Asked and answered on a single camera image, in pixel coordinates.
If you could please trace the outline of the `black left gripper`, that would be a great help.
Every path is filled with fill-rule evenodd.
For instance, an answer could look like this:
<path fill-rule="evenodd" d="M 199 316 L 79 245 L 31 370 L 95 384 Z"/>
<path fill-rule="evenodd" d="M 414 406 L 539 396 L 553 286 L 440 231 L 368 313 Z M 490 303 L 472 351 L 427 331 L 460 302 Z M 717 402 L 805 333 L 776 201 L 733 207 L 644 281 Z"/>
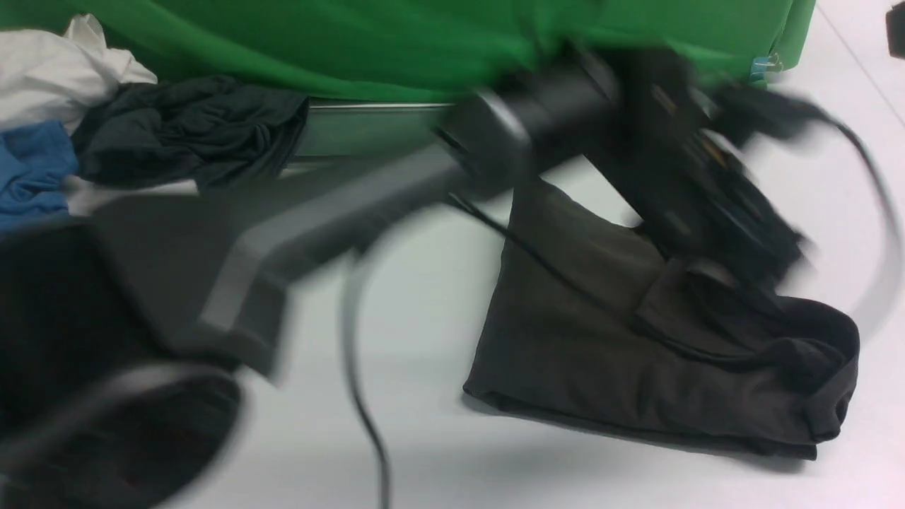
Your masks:
<path fill-rule="evenodd" d="M 665 47 L 596 49 L 614 74 L 613 122 L 586 158 L 673 257 L 706 259 L 744 287 L 776 287 L 801 258 L 802 236 L 708 132 L 744 126 L 711 119 L 691 62 Z"/>

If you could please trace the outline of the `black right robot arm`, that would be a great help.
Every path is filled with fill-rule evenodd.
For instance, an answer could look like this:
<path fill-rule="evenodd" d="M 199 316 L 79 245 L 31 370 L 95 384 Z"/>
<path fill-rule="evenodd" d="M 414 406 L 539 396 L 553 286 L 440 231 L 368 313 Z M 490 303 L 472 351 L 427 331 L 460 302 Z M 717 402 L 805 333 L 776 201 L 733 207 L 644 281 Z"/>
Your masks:
<path fill-rule="evenodd" d="M 885 14 L 887 47 L 889 55 L 895 59 L 905 57 L 905 2 L 901 1 L 891 7 Z"/>

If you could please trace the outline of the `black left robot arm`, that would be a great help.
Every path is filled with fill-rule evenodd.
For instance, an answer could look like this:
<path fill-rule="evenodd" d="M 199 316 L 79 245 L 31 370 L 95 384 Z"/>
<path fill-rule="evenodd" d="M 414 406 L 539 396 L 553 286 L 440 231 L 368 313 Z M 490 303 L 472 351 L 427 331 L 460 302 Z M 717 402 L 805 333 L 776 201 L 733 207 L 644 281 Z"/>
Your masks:
<path fill-rule="evenodd" d="M 570 49 L 452 104 L 421 147 L 216 194 L 132 194 L 2 241 L 2 506 L 153 508 L 229 441 L 268 377 L 288 287 L 394 223 L 583 155 L 657 245 L 755 293 L 800 235 L 710 132 L 798 136 L 801 101 L 700 91 L 665 47 Z"/>

